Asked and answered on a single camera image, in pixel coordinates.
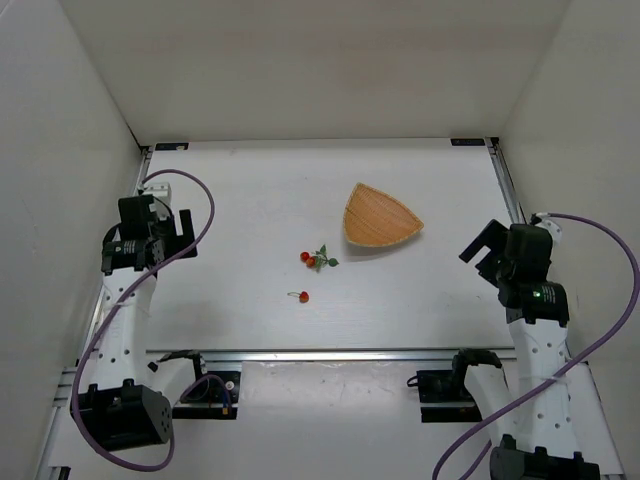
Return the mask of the red cherry cluster with leaves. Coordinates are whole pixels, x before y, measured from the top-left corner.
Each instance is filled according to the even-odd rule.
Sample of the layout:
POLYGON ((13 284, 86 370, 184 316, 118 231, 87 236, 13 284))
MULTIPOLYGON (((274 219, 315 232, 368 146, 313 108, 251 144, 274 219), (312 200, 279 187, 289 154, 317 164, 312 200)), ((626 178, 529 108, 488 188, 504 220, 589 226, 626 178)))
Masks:
POLYGON ((339 261, 328 255, 327 246, 323 244, 313 252, 303 251, 299 254, 300 261, 309 269, 320 271, 325 267, 335 268, 339 261))

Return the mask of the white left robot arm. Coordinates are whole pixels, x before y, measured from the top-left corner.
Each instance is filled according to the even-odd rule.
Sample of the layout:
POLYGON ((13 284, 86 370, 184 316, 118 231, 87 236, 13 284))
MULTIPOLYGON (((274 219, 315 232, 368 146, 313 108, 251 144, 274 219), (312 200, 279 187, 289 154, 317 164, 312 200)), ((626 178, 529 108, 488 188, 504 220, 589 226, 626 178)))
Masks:
POLYGON ((98 340, 78 403, 86 430, 107 452, 166 443, 174 405, 203 375, 194 350, 147 357, 157 284, 152 269, 195 239, 190 211, 174 213, 170 203, 168 193, 119 199, 120 221, 103 241, 105 312, 113 319, 98 340))

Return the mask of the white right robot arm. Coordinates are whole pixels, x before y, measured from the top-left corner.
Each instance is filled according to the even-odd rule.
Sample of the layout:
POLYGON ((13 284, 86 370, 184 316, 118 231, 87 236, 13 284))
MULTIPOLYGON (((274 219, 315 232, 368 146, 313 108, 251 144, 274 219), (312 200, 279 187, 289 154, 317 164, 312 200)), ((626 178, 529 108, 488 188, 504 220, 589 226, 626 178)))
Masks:
POLYGON ((569 308, 565 288, 548 280, 553 238, 527 224, 490 221, 460 258, 468 263, 488 250, 476 268, 498 290, 512 338, 519 389, 511 395, 502 364, 487 351, 462 350, 457 365, 493 443, 493 479, 597 479, 586 461, 570 414, 570 392, 561 370, 569 308))

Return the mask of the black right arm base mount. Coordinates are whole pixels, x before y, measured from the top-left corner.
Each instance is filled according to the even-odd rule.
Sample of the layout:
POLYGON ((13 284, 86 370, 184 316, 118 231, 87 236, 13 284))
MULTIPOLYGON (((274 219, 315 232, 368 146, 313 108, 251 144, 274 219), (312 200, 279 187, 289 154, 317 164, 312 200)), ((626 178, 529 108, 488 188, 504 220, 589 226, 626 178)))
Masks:
POLYGON ((421 422, 477 423, 482 420, 480 410, 464 386, 470 367, 489 365, 501 368, 499 357, 483 349, 461 349, 453 357, 448 370, 418 370, 406 381, 408 388, 416 388, 419 395, 421 422))

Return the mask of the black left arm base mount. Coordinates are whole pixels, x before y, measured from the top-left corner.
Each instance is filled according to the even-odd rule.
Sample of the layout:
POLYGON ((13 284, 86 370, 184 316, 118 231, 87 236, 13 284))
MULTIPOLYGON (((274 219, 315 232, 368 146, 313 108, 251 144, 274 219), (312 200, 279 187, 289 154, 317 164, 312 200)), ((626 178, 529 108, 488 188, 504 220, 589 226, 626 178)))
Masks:
POLYGON ((150 388, 172 405, 179 420, 235 420, 241 368, 216 363, 197 350, 179 350, 147 363, 150 388))

